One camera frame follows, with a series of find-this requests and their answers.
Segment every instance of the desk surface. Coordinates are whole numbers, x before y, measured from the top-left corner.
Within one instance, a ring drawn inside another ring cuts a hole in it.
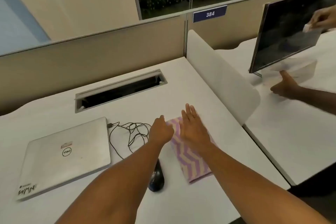
[[[161,69],[167,84],[75,113],[76,93],[156,69]],[[169,120],[180,116],[187,102],[195,105],[214,141],[222,150],[282,188],[289,188],[289,184],[188,61],[180,58],[39,99],[0,117],[0,216],[3,223],[55,222],[99,174],[86,176],[27,201],[17,202],[14,193],[29,141],[103,116],[107,117],[108,122],[122,123],[132,121],[152,124],[161,114]],[[130,154],[126,131],[115,134],[112,141],[121,155]],[[138,139],[136,144],[139,147],[142,140]],[[112,148],[111,160],[112,163],[120,161]],[[214,176],[187,184],[169,144],[163,147],[160,162],[165,187],[160,193],[147,190],[136,223],[223,224],[239,217]]]
[[[336,31],[323,34],[315,47],[294,56],[317,59],[314,77],[301,86],[336,92],[335,40]],[[255,43],[256,38],[217,52],[259,91],[261,104],[245,125],[286,179],[297,185],[336,162],[336,116],[285,100],[249,74]]]

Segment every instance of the black cable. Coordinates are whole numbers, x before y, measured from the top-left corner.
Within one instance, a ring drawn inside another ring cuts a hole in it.
[[[118,156],[121,158],[121,159],[124,159],[122,156],[120,156],[120,154],[118,153],[118,151],[115,149],[115,147],[112,145],[112,142],[111,142],[111,134],[112,132],[115,130],[115,128],[117,127],[120,127],[120,128],[124,128],[126,130],[128,130],[129,132],[129,137],[128,137],[128,149],[130,150],[130,152],[133,153],[133,151],[131,150],[131,145],[134,143],[135,141],[135,138],[137,136],[141,136],[142,137],[142,140],[143,140],[143,144],[145,144],[145,138],[147,138],[147,141],[148,141],[148,134],[149,134],[149,129],[147,127],[147,125],[149,127],[151,127],[151,125],[149,125],[148,123],[139,123],[139,122],[128,122],[124,125],[120,125],[120,122],[116,122],[116,123],[109,123],[107,125],[108,128],[112,128],[111,132],[110,132],[110,135],[108,136],[108,141],[110,142],[110,145],[113,147],[113,149],[115,150],[115,152],[118,154]],[[140,126],[145,126],[145,128],[147,129],[147,133],[146,134],[143,134],[139,131],[139,127]],[[135,136],[133,136],[133,138],[131,139],[131,136],[133,134],[133,132],[137,130],[137,134]]]

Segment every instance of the blue sign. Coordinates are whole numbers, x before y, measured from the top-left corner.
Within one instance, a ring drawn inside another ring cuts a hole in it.
[[[204,21],[207,19],[212,19],[225,15],[227,5],[223,5],[216,8],[211,8],[208,10],[203,10],[199,12],[194,12],[192,15],[192,22]]]

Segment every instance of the black monitor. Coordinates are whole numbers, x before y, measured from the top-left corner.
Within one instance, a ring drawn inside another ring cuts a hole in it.
[[[304,33],[303,27],[321,8],[336,0],[282,0],[265,5],[250,73],[316,45],[322,29]]]

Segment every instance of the chevron pattern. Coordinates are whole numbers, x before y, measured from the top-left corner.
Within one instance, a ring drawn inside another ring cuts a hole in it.
[[[174,135],[170,143],[180,163],[185,179],[187,182],[193,183],[205,176],[211,175],[212,172],[203,158],[191,150],[191,148],[182,141],[180,137],[179,121],[182,121],[182,117],[171,119],[166,122],[167,124],[173,125],[174,128]]]

